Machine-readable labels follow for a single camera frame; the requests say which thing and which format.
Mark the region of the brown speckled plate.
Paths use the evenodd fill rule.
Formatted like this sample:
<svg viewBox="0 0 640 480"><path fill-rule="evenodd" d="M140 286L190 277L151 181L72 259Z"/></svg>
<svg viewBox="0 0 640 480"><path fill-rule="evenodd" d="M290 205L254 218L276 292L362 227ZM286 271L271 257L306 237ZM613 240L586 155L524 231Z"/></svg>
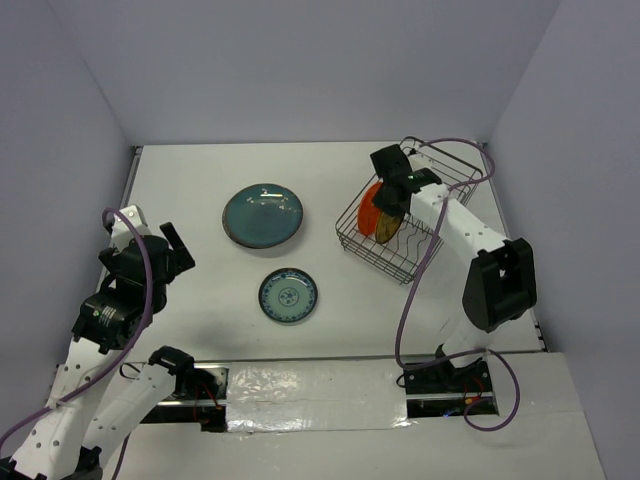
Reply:
<svg viewBox="0 0 640 480"><path fill-rule="evenodd" d="M402 223L402 217L396 217L382 212L376 222L374 232L375 241L378 244L388 243L396 235Z"/></svg>

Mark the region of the orange translucent plate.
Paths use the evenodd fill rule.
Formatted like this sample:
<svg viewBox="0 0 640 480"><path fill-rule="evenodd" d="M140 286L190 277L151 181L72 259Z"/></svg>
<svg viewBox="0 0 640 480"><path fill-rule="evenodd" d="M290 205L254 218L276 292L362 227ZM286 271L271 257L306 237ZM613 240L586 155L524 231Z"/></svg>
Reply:
<svg viewBox="0 0 640 480"><path fill-rule="evenodd" d="M376 230L381 211L374 205L373 199L382 185L382 182L371 185L360 201L357 211L357 227L359 233L364 236L370 236Z"/></svg>

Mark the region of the dark teal glazed plate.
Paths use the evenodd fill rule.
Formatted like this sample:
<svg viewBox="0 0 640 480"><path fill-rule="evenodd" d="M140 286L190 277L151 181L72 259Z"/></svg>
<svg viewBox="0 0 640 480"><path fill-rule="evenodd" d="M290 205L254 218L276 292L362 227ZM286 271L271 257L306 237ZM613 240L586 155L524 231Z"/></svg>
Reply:
<svg viewBox="0 0 640 480"><path fill-rule="evenodd" d="M271 183L247 186L226 203L222 225L235 243L267 249L285 243L302 225L304 209L290 189Z"/></svg>

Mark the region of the small blue patterned plate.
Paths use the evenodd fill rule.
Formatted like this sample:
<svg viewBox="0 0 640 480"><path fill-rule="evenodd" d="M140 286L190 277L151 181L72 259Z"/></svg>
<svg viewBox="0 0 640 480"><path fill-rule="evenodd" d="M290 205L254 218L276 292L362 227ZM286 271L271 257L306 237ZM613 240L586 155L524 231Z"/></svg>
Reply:
<svg viewBox="0 0 640 480"><path fill-rule="evenodd" d="M258 303L272 321L294 325L309 317L319 299L319 289L313 278L303 270L281 268L262 281Z"/></svg>

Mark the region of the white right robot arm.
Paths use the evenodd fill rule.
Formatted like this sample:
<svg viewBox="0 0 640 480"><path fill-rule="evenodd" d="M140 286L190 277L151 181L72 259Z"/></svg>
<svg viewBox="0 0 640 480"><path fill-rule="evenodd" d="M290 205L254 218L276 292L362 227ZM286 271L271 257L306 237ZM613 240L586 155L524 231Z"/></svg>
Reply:
<svg viewBox="0 0 640 480"><path fill-rule="evenodd" d="M520 318L537 302L534 254L523 238L510 240L476 217L456 198L456 191L489 180L495 162L486 160L479 178L446 185L428 168L415 170L400 145L392 144L370 156L382 185L374 205L392 218L407 215L432 231L432 238L415 277L420 279L433 254L443 242L453 249L467 268L462 295L465 320L441 344L432 361L437 384L456 391L470 377L470 366L486 352L489 335L507 321Z"/></svg>

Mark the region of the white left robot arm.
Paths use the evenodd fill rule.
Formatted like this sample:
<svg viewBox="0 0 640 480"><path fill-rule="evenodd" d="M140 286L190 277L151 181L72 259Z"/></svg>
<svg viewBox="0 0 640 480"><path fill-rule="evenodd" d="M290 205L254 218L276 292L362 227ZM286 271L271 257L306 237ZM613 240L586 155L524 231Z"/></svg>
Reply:
<svg viewBox="0 0 640 480"><path fill-rule="evenodd" d="M103 250L107 276L80 306L66 360L45 411L25 420L31 431L1 461L4 479L99 479L103 468L154 406L195 389L191 355L170 346L153 352L132 383L99 408L130 348L167 303L166 287L195 261L172 223Z"/></svg>

